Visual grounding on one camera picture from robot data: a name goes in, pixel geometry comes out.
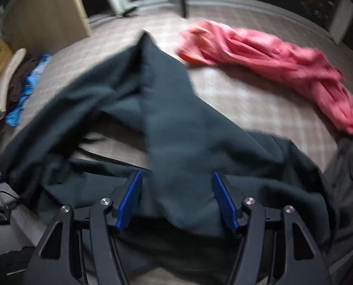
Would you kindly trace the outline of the cream folded cloth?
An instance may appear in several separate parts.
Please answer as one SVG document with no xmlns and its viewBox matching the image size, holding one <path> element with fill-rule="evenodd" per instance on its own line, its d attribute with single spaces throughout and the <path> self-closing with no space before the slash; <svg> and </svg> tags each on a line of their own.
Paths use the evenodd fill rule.
<svg viewBox="0 0 353 285">
<path fill-rule="evenodd" d="M 0 120 L 2 120 L 6 115 L 8 90 L 12 76 L 25 56 L 26 49 L 20 48 L 12 55 L 7 65 L 3 68 L 2 75 L 0 76 Z"/>
</svg>

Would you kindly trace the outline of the pink garment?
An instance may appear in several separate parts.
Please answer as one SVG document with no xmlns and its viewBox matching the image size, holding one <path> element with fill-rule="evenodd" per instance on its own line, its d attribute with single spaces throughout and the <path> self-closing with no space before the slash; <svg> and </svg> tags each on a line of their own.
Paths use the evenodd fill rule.
<svg viewBox="0 0 353 285">
<path fill-rule="evenodd" d="M 343 73 L 319 49 L 214 21 L 197 22 L 182 32 L 182 39 L 176 53 L 187 63 L 249 68 L 310 99 L 338 130 L 353 134 L 353 95 Z"/>
</svg>

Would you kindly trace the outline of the light wooden board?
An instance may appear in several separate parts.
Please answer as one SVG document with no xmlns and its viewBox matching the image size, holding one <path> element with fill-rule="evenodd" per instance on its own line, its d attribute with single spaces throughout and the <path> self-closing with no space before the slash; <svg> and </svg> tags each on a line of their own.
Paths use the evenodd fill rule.
<svg viewBox="0 0 353 285">
<path fill-rule="evenodd" d="M 10 49 L 54 54 L 91 36 L 82 0 L 10 0 L 1 34 Z"/>
</svg>

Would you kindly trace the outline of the dark grey garment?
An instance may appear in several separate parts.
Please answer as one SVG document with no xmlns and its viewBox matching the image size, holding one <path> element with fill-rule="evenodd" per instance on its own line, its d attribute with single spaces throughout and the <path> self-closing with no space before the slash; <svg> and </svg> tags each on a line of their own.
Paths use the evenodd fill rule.
<svg viewBox="0 0 353 285">
<path fill-rule="evenodd" d="M 353 137 L 339 141 L 324 176 L 332 188 L 333 207 L 338 215 L 336 233 L 326 256 L 327 264 L 332 265 L 353 250 Z"/>
</svg>

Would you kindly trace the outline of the plaid beige tablecloth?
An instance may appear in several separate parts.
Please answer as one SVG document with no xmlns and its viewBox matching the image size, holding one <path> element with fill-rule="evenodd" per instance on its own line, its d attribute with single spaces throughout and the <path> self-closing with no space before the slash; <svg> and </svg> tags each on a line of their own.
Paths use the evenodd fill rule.
<svg viewBox="0 0 353 285">
<path fill-rule="evenodd" d="M 347 68 L 343 63 L 353 62 L 352 53 L 338 48 L 326 37 L 307 28 L 295 26 L 283 19 L 261 20 L 248 11 L 227 6 L 194 7 L 189 19 L 182 19 L 170 8 L 153 8 L 140 11 L 129 18 L 109 18 L 95 28 L 90 37 L 58 51 L 45 67 L 38 86 L 29 98 L 18 129 L 5 138 L 3 150 L 66 86 L 98 64 L 134 46 L 144 34 L 148 34 L 160 50 L 185 65 L 196 96 L 244 131 L 269 134 L 291 141 L 320 169 L 325 178 L 324 173 L 337 153 L 339 141 L 342 138 L 352 138 L 353 134 L 338 130 L 310 99 L 285 84 L 266 79 L 249 68 L 238 64 L 193 65 L 181 59 L 176 49 L 183 40 L 182 32 L 199 21 L 214 21 L 232 28 L 257 30 L 275 35 L 299 47 L 317 48 L 343 73 L 343 83 L 348 89 L 345 84 Z M 122 141 L 107 123 L 102 123 L 89 132 L 73 157 L 89 162 L 128 162 L 134 167 L 134 171 L 142 172 L 143 193 L 143 172 L 149 169 L 146 151 L 137 145 L 136 140 Z M 26 207 L 20 195 L 18 202 Z M 52 218 L 63 205 L 68 204 L 57 207 Z M 52 219 L 45 220 L 37 212 L 30 210 L 44 222 Z M 225 224 L 224 229 L 234 239 L 236 247 L 235 255 L 223 278 L 215 277 L 212 273 L 183 273 L 156 264 L 137 273 L 128 273 L 124 268 L 127 279 L 146 284 L 176 284 L 178 281 L 223 284 L 229 276 L 241 240 L 226 229 Z M 86 269 L 94 274 L 88 230 L 82 232 L 82 246 L 85 249 Z"/>
</svg>

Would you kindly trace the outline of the blue folded cloth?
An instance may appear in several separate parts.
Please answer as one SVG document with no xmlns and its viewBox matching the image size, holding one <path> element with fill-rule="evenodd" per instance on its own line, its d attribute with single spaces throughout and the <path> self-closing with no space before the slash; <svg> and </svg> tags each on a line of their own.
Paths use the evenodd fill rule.
<svg viewBox="0 0 353 285">
<path fill-rule="evenodd" d="M 8 106 L 5 122 L 10 127 L 17 127 L 19 125 L 25 105 L 37 86 L 39 77 L 42 75 L 52 56 L 45 54 L 40 56 L 40 58 L 38 66 L 26 78 L 25 86 L 21 92 L 18 103 Z"/>
</svg>

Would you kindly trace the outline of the dark brown folded cloth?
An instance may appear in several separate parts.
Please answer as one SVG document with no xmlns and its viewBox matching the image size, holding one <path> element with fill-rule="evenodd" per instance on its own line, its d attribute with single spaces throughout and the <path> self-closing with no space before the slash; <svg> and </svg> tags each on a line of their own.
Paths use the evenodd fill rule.
<svg viewBox="0 0 353 285">
<path fill-rule="evenodd" d="M 25 86 L 26 78 L 38 66 L 40 57 L 25 57 L 15 70 L 8 87 L 7 105 L 18 103 L 21 92 Z"/>
</svg>

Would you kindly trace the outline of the dark green jacket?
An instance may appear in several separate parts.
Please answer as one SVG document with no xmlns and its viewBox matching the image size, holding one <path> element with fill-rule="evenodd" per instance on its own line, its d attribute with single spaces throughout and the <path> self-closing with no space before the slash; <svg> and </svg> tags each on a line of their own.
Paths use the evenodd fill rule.
<svg viewBox="0 0 353 285">
<path fill-rule="evenodd" d="M 296 208 L 319 249 L 338 229 L 329 183 L 289 140 L 247 132 L 195 95 L 185 65 L 148 34 L 67 85 L 5 147 L 0 168 L 23 203 L 49 220 L 62 204 L 88 207 L 134 171 L 128 162 L 75 159 L 107 123 L 146 151 L 140 206 L 119 252 L 128 273 L 162 264 L 223 278 L 236 242 L 212 188 L 218 171 L 266 207 Z"/>
</svg>

